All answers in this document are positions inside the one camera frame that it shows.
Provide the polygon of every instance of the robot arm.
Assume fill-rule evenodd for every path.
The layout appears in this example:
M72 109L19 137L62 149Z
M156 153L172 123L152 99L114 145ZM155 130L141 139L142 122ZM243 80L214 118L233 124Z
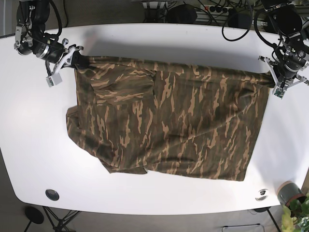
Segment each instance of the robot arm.
M301 82L309 84L309 81L298 75L299 70L304 70L309 66L309 47L304 45L302 30L302 20L295 11L294 5L287 0L261 0L264 9L256 12L254 17L254 29L259 38L271 46L277 59L271 61L268 58L260 57L266 62L275 81L274 95L282 98L286 90ZM260 14L266 14L272 23L275 31L280 36L279 44L268 42L260 34L257 28L257 19Z
M57 34L45 32L50 6L54 9L58 20ZM20 0L16 19L14 48L21 55L33 53L36 57L45 60L48 73L46 80L50 86L61 82L58 72L62 67L75 67L76 64L85 65L86 59L79 53L83 47L72 45L66 48L65 45L69 42L67 39L63 39L62 43L58 42L62 33L62 24L53 0ZM55 64L53 72L49 68L49 63Z

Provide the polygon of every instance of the plant pot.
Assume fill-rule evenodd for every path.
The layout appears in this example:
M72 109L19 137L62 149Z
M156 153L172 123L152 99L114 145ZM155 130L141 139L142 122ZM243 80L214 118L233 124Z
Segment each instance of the plant pot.
M305 194L299 189L299 187L291 182L287 181L283 183L277 190L278 200L282 205L290 206L292 200L298 199L303 203L306 199Z

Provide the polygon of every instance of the black speaker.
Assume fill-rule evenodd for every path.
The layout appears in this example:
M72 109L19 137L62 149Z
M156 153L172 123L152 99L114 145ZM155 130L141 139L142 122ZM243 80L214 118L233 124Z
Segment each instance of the black speaker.
M192 24L197 19L197 13L194 6L183 4L170 9L167 13L166 20L169 23Z

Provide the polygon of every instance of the green leaf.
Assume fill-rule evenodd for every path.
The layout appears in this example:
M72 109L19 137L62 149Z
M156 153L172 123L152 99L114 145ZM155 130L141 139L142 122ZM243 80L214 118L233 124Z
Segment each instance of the green leaf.
M301 228L309 226L309 217L303 217L301 221L298 223L298 226Z
M291 203L290 203L290 209L292 211L296 211L297 209L300 209L301 208L301 203L299 200L292 200Z
M308 231L309 230L309 226L306 226L303 228L303 231Z
M301 209L304 214L309 214L309 201L305 201L304 203L302 203Z
M304 202L309 201L309 193L306 194L306 197L307 197L307 198L305 199Z
M282 227L286 230L291 230L291 231L293 231L294 229L293 220L286 213L282 215Z

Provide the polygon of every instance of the round hole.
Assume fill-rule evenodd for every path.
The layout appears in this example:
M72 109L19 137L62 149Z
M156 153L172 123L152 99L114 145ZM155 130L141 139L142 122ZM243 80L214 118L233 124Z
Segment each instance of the round hole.
M267 189L262 189L257 192L255 199L260 202L265 200L268 197L268 190Z
M46 196L52 200L52 201L58 201L59 200L59 194L52 189L48 189L45 191Z

